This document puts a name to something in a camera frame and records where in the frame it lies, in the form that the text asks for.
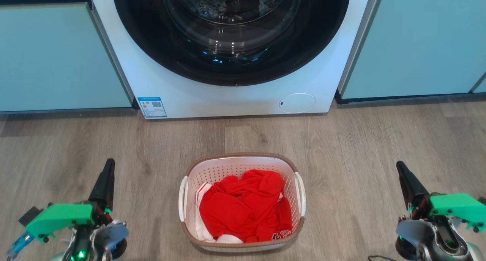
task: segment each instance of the clothes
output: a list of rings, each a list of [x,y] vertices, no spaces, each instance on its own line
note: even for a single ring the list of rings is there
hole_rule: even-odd
[[[218,237],[217,243],[226,243],[226,244],[241,244],[244,243],[238,237],[230,234],[224,234]]]
[[[211,188],[212,184],[210,183],[203,183],[199,190],[196,192],[196,204],[197,204],[197,209],[196,209],[196,236],[197,239],[205,242],[216,242],[216,240],[213,239],[213,235],[210,234],[206,226],[204,225],[204,222],[201,218],[201,214],[199,213],[199,206],[201,205],[201,200],[203,199],[203,195]]]
[[[226,243],[226,244],[241,244],[241,241],[238,237],[234,235],[224,234],[221,235],[217,240],[214,240],[213,235],[210,234],[206,226],[204,225],[203,220],[201,219],[201,214],[199,213],[199,206],[201,204],[201,200],[203,195],[211,188],[212,184],[210,183],[203,183],[199,190],[196,192],[196,238],[201,241],[205,242],[217,242],[217,243]]]
[[[213,237],[234,235],[244,242],[287,237],[293,231],[292,213],[279,173],[250,170],[240,180],[228,176],[203,195],[199,210]]]

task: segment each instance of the energy label sticker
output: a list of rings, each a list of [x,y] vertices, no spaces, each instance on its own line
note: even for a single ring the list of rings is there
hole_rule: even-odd
[[[139,97],[139,104],[146,118],[167,117],[160,97]]]

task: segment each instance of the laminate flooring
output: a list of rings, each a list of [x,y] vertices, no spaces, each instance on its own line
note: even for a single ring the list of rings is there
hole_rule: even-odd
[[[200,251],[181,230],[180,181],[201,157],[247,151],[295,163],[307,192],[304,228],[272,252]],[[396,161],[429,192],[486,197],[486,102],[166,121],[146,121],[136,111],[0,116],[1,251],[24,231],[17,220],[30,207],[86,199],[109,157],[116,161],[112,215],[130,230],[122,261],[402,260],[394,249],[397,218],[406,213]],[[484,234],[461,233],[486,253]],[[48,261],[64,249],[59,240],[33,242],[17,260]]]

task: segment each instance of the washing machine door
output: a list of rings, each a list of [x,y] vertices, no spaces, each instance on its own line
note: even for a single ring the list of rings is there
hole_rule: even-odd
[[[265,83],[314,59],[349,0],[115,0],[125,28],[163,67],[219,86]]]

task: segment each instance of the laundry basket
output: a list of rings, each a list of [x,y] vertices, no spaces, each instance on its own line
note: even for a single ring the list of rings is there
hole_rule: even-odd
[[[222,244],[203,242],[196,238],[196,192],[204,182],[221,181],[227,176],[241,177],[251,169],[280,173],[285,181],[284,194],[292,212],[293,233],[279,240],[266,242]],[[297,238],[305,219],[304,183],[297,169],[286,157],[278,154],[235,153],[206,157],[196,161],[182,179],[179,189],[179,217],[184,233],[191,242],[205,250],[216,252],[256,252],[282,247]]]

